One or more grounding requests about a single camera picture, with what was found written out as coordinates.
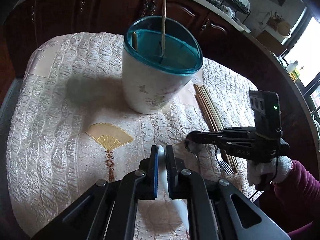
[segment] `fork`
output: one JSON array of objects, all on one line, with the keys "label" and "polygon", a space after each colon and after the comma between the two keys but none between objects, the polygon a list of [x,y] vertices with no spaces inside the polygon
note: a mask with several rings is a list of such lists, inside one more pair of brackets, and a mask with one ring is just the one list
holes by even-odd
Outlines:
[{"label": "fork", "polygon": [[216,148],[216,159],[218,161],[219,166],[226,172],[227,175],[233,174],[233,170],[231,169],[229,164],[222,159],[219,148]]}]

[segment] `dish rack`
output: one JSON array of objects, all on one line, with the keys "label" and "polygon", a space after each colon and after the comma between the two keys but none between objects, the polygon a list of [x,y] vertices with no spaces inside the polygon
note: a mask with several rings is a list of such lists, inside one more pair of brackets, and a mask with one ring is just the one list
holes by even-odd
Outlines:
[{"label": "dish rack", "polygon": [[235,10],[235,13],[237,13],[237,11],[240,11],[241,13],[247,15],[247,17],[243,20],[242,23],[244,23],[246,21],[246,19],[249,17],[249,15],[251,13],[244,6],[244,4],[242,2],[240,2],[239,0],[206,0],[206,1],[213,4],[217,8],[219,8],[219,6],[221,6],[223,3],[227,3],[227,5],[229,5],[231,8],[233,8]]}]

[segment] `teal lid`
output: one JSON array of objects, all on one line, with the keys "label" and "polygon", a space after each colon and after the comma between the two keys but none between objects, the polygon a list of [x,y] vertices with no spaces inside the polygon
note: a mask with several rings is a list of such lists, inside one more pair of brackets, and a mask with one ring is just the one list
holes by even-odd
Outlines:
[{"label": "teal lid", "polygon": [[[148,16],[134,22],[124,36],[124,49],[136,60],[176,75],[196,73],[203,64],[200,46],[183,25],[166,18],[164,57],[161,53],[162,16]],[[137,51],[132,34],[137,34]]]}]

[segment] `embroidered tablecloth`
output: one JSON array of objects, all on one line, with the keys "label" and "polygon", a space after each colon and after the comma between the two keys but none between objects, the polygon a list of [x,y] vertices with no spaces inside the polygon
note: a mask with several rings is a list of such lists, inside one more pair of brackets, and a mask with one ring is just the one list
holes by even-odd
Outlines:
[{"label": "embroidered tablecloth", "polygon": [[[123,99],[123,36],[76,33],[53,38],[31,56],[16,106],[7,146],[8,187],[13,212],[30,236],[84,193],[97,179],[109,179],[106,149],[85,131],[111,123],[133,141],[112,150],[113,176],[121,179],[150,155],[153,144],[173,145],[176,157],[198,171],[196,158],[183,144],[192,130],[208,131],[193,83],[209,90],[224,127],[253,126],[248,90],[257,88],[228,68],[204,59],[204,65],[170,104],[157,114],[129,109]],[[206,179],[230,180],[246,196],[246,161],[227,176],[208,146],[200,155]],[[186,239],[186,228],[164,190],[156,201],[139,201],[134,239]]]}]

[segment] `window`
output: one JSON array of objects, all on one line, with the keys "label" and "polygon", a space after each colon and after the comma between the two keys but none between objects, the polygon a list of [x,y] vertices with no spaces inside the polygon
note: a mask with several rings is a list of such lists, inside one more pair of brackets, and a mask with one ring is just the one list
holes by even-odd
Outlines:
[{"label": "window", "polygon": [[315,91],[311,94],[311,99],[315,104],[315,107],[318,108],[320,106],[320,86],[316,88]]},{"label": "window", "polygon": [[[300,77],[297,80],[311,111],[320,106],[320,24],[311,18],[292,49],[284,56],[286,62],[298,61]],[[320,110],[315,115],[319,121]]]},{"label": "window", "polygon": [[320,24],[311,18],[306,30],[301,35],[295,46],[284,57],[286,62],[290,60],[299,62],[300,81],[307,87],[320,71]]}]

